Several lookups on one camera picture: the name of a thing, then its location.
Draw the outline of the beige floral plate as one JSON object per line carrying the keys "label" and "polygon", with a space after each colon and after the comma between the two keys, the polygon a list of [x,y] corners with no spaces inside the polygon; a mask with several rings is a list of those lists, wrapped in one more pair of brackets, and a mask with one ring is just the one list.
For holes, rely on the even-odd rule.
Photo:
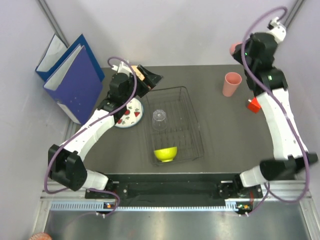
{"label": "beige floral plate", "polygon": [[145,76],[138,69],[138,66],[137,65],[132,65],[131,67],[134,70],[136,77],[139,78],[141,81],[143,81],[145,79]]}

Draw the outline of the white plate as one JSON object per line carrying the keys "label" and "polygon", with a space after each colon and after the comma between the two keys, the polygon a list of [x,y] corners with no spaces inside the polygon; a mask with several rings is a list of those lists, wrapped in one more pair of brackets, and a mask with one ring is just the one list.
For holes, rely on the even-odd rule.
{"label": "white plate", "polygon": [[136,125],[143,117],[144,107],[140,100],[133,98],[127,105],[126,111],[115,124],[117,128],[126,129]]}

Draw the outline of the clear wine glass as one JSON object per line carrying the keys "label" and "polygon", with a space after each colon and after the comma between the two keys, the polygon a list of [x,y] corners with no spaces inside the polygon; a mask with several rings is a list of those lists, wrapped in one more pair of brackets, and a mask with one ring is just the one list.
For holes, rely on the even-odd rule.
{"label": "clear wine glass", "polygon": [[167,114],[162,109],[157,109],[152,114],[152,127],[156,131],[164,131],[168,126]]}

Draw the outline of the black wire dish rack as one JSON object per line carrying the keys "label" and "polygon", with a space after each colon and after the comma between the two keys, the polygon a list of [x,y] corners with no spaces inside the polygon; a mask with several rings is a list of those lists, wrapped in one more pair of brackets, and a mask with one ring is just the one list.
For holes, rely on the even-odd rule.
{"label": "black wire dish rack", "polygon": [[[163,162],[156,159],[154,151],[170,147],[177,147],[177,155],[169,162],[170,164],[193,161],[204,155],[200,124],[186,87],[152,90],[142,98],[142,103],[144,107],[142,122],[151,164],[163,165]],[[158,131],[153,128],[152,119],[155,110],[166,112],[165,130]]]}

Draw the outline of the yellow-green bowl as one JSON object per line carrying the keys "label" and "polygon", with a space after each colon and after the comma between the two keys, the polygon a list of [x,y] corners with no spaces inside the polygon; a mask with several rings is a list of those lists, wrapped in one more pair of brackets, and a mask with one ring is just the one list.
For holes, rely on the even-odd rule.
{"label": "yellow-green bowl", "polygon": [[178,148],[176,146],[162,148],[154,150],[153,153],[157,160],[159,160],[162,163],[166,163],[174,160],[174,158],[177,156]]}

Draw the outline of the pink cup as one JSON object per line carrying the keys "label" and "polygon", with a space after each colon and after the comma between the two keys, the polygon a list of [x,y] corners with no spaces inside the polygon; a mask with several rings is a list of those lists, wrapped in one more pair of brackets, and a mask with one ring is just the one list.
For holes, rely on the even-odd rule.
{"label": "pink cup", "polygon": [[237,42],[237,43],[232,44],[231,47],[229,48],[230,55],[233,56],[235,53],[240,51],[241,47],[242,47],[242,43],[241,42]]}
{"label": "pink cup", "polygon": [[224,77],[222,94],[225,97],[231,97],[235,93],[241,82],[242,77],[240,74],[236,72],[228,72]]}

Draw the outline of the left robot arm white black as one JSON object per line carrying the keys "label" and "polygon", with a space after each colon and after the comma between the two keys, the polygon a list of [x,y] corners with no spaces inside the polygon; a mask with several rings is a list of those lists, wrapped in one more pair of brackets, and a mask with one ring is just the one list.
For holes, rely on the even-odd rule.
{"label": "left robot arm white black", "polygon": [[163,79],[142,65],[128,67],[122,62],[113,66],[113,70],[116,73],[109,83],[107,96],[91,118],[70,139],[49,148],[45,177],[72,191],[96,189],[105,199],[113,194],[114,187],[105,174],[86,169],[85,157],[101,136],[129,111],[131,104],[137,102],[136,97],[144,97]]}

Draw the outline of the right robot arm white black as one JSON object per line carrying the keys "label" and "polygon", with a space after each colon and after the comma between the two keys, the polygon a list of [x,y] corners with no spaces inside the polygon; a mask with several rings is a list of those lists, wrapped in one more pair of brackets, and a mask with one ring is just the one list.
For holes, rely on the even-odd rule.
{"label": "right robot arm white black", "polygon": [[319,159],[310,153],[303,141],[297,141],[298,132],[289,103],[288,84],[284,73],[273,66],[278,48],[276,38],[269,32],[252,33],[245,43],[244,73],[249,89],[253,92],[264,113],[273,144],[273,158],[262,160],[259,165],[246,170],[237,177],[233,192],[245,198],[252,186],[267,181],[282,180],[305,169],[303,156],[309,165]]}

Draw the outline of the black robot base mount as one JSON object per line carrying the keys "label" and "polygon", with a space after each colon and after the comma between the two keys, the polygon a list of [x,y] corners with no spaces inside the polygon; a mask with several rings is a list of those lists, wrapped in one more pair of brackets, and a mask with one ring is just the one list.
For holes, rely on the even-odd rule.
{"label": "black robot base mount", "polygon": [[164,201],[167,197],[201,196],[205,200],[248,198],[257,196],[255,185],[239,188],[233,183],[235,173],[116,173],[108,174],[106,190],[124,197],[126,204],[133,199]]}

